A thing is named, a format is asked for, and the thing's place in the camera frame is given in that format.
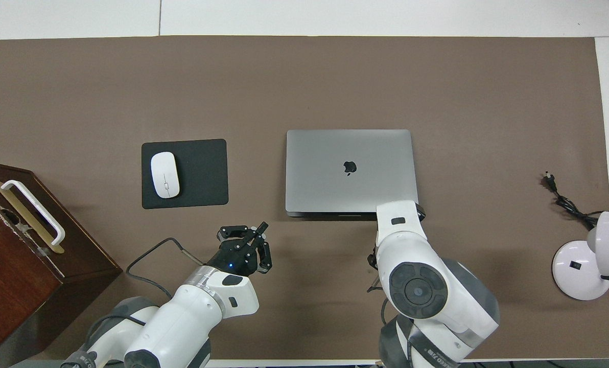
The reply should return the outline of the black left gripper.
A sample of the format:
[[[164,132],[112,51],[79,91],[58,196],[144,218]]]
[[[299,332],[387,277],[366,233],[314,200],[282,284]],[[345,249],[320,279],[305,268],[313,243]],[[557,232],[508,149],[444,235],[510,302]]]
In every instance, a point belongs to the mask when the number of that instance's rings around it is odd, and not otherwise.
[[[206,266],[239,277],[248,277],[256,271],[267,274],[273,264],[265,236],[268,227],[269,224],[265,222],[257,229],[246,225],[221,227],[218,231],[219,249],[206,262]]]

